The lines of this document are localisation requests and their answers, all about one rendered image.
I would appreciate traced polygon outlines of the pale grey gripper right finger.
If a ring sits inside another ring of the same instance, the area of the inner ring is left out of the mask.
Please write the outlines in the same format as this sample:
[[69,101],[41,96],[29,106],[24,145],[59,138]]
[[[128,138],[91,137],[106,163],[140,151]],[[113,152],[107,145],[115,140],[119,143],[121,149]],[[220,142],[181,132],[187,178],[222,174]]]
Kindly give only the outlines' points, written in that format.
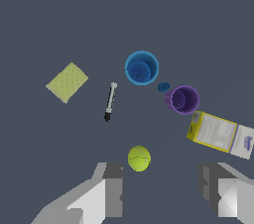
[[197,186],[218,217],[254,224],[254,179],[226,163],[197,165]]

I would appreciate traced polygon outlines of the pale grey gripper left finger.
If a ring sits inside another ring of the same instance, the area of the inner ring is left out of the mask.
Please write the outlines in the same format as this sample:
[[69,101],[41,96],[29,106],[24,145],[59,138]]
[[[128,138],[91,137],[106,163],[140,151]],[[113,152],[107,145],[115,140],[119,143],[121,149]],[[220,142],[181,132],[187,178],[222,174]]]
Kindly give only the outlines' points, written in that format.
[[98,163],[91,179],[60,196],[31,224],[102,224],[123,215],[123,165]]

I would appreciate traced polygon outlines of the small blue crumpled object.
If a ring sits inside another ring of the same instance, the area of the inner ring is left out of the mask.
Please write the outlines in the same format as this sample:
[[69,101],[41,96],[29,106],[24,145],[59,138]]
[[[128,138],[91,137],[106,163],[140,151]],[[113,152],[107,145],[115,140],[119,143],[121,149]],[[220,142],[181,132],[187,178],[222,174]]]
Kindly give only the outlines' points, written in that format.
[[171,85],[167,82],[161,82],[159,85],[158,85],[158,90],[160,92],[167,92],[169,89],[170,89]]

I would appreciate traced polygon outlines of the yellow-green tennis ball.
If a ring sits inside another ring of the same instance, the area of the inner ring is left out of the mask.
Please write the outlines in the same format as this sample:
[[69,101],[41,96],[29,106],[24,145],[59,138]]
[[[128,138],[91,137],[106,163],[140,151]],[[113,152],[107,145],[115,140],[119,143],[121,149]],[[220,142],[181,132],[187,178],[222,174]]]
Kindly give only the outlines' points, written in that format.
[[128,153],[128,164],[134,171],[144,171],[151,163],[151,154],[142,147],[133,147]]

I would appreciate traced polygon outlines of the yellow and white cardboard box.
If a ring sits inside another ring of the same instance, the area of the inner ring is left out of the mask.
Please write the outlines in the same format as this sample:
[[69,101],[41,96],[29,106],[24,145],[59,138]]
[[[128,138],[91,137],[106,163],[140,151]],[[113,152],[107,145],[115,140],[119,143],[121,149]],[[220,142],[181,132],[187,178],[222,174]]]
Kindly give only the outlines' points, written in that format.
[[245,160],[254,149],[254,129],[203,111],[193,113],[187,138]]

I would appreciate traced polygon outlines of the black and white marker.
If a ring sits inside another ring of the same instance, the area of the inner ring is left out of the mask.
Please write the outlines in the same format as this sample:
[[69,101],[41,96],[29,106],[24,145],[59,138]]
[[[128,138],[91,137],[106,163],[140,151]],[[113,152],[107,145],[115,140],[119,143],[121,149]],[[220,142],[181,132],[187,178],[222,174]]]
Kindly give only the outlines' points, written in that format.
[[113,107],[113,102],[114,102],[116,90],[117,90],[117,83],[111,82],[107,106],[106,106],[105,115],[104,115],[104,120],[106,122],[108,122],[110,120],[110,115],[112,112],[112,107]]

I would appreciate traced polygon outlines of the purple plastic cup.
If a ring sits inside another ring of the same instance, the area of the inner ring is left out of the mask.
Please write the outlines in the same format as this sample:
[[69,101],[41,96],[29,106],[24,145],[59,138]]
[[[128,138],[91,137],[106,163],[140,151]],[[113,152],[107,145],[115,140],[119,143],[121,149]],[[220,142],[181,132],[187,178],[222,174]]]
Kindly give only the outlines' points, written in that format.
[[199,106],[199,94],[190,85],[179,85],[166,93],[165,104],[180,115],[189,115]]

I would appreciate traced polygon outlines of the yellow-green sponge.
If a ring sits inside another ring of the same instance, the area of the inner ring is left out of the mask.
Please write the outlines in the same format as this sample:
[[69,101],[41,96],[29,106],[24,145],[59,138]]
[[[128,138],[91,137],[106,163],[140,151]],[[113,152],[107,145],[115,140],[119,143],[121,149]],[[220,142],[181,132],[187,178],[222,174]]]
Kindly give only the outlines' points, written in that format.
[[71,62],[46,85],[46,88],[63,103],[68,103],[69,99],[87,82],[87,80],[88,76]]

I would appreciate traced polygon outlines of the blue plastic cup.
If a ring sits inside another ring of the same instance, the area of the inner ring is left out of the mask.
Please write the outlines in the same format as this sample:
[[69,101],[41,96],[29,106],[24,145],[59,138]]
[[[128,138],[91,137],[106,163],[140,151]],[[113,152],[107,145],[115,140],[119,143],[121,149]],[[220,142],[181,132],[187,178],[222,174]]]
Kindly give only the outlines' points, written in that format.
[[159,62],[146,51],[137,51],[128,56],[124,66],[129,81],[135,85],[148,85],[159,74]]

